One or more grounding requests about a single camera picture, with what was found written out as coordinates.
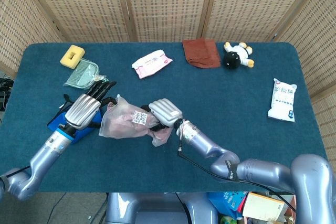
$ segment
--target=black cable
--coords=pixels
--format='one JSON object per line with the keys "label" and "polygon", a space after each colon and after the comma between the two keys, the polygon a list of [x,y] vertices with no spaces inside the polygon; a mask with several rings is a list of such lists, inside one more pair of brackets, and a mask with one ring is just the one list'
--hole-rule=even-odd
{"label": "black cable", "polygon": [[63,199],[63,197],[65,196],[65,194],[67,194],[66,192],[62,195],[62,197],[56,202],[56,204],[54,204],[50,214],[49,214],[49,218],[48,218],[48,221],[47,221],[47,224],[49,223],[50,221],[50,218],[51,218],[51,215],[53,214],[52,212],[54,212],[54,209],[55,207],[58,205],[58,203],[60,203],[60,201]]}
{"label": "black cable", "polygon": [[98,209],[98,211],[96,212],[96,214],[93,216],[93,218],[90,221],[90,224],[92,224],[94,222],[94,220],[96,219],[96,217],[98,216],[98,214],[100,213],[100,211],[103,209],[103,207],[105,206],[105,204],[107,203],[107,199],[109,197],[109,194],[106,193],[106,199],[103,202],[103,204],[101,204],[101,207]]}
{"label": "black cable", "polygon": [[12,177],[13,175],[15,175],[15,174],[17,174],[17,173],[20,173],[20,172],[22,172],[23,170],[28,169],[28,168],[30,168],[30,165],[28,165],[28,166],[26,166],[26,167],[24,167],[24,168],[21,168],[20,170],[17,170],[16,172],[13,172],[13,173],[8,174],[8,175],[6,175],[6,177],[7,177],[7,178]]}
{"label": "black cable", "polygon": [[188,219],[188,224],[193,224],[193,222],[191,221],[191,216],[190,216],[190,212],[189,212],[189,209],[187,208],[187,205],[185,203],[183,203],[179,197],[179,195],[177,193],[175,193],[175,195],[177,196],[178,200],[180,201],[184,211],[185,211],[185,214],[187,215],[187,219]]}
{"label": "black cable", "polygon": [[106,216],[106,209],[105,209],[105,211],[104,211],[103,215],[101,216],[101,218],[100,218],[100,220],[99,220],[99,223],[98,223],[98,224],[103,224],[103,221],[104,221],[104,218],[105,218],[105,216]]}
{"label": "black cable", "polygon": [[14,80],[6,79],[6,78],[0,78],[0,92],[3,92],[3,104],[0,105],[0,110],[6,109],[6,104],[8,102],[8,98],[10,96],[10,92],[12,90],[14,84]]}
{"label": "black cable", "polygon": [[[222,176],[219,176],[215,173],[212,173],[210,172],[209,170],[207,170],[206,168],[202,167],[201,165],[199,165],[198,163],[192,161],[191,159],[189,159],[188,157],[184,156],[182,154],[182,151],[180,152],[177,152],[177,155],[185,160],[187,160],[188,162],[190,162],[191,164],[193,164],[194,166],[198,167],[199,169],[201,169],[202,171],[216,177],[216,178],[220,178],[220,179],[223,179],[223,180],[227,180],[227,181],[231,181],[231,179],[228,179],[228,178],[225,178],[225,177],[222,177]],[[276,195],[277,197],[279,197],[284,203],[286,203],[286,205],[293,210],[293,212],[296,212],[295,208],[288,202],[286,201],[281,195],[279,195],[277,192],[275,192],[274,190],[272,190],[271,188],[267,187],[267,186],[264,186],[264,185],[261,185],[261,184],[258,184],[258,183],[254,183],[254,182],[249,182],[249,181],[246,181],[246,180],[239,180],[239,182],[241,183],[245,183],[245,184],[251,184],[251,185],[255,185],[255,186],[259,186],[263,189],[266,189],[268,191],[270,191],[271,193],[273,193],[274,195]]]}

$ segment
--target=qr code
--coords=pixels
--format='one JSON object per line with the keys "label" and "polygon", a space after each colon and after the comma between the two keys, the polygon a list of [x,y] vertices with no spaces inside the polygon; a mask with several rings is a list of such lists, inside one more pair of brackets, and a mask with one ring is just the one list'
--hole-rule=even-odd
{"label": "qr code", "polygon": [[133,120],[132,120],[133,123],[146,125],[146,121],[147,121],[147,114],[146,113],[135,111],[135,114],[134,114]]}

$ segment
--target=pink and white package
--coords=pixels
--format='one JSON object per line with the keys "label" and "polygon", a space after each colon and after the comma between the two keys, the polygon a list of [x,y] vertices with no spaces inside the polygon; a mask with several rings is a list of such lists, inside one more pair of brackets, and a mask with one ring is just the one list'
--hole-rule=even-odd
{"label": "pink and white package", "polygon": [[164,54],[163,50],[157,50],[137,60],[132,64],[132,68],[135,69],[139,78],[142,79],[155,74],[172,61],[172,59]]}

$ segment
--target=brown cloth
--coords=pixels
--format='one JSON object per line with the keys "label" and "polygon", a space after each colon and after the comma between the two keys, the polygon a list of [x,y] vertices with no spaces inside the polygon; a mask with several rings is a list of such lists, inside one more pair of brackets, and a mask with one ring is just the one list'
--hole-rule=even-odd
{"label": "brown cloth", "polygon": [[219,57],[213,39],[184,39],[182,40],[185,59],[190,65],[198,68],[219,68]]}

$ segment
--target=pink plastic bag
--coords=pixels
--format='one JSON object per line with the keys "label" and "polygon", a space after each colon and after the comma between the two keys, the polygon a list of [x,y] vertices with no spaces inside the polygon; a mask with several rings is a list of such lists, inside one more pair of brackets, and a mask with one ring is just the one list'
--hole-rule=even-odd
{"label": "pink plastic bag", "polygon": [[129,104],[123,97],[117,95],[117,105],[110,103],[104,114],[99,135],[116,139],[145,136],[153,138],[152,144],[157,147],[165,144],[172,133],[172,128],[157,132],[150,128],[159,124],[151,112]]}

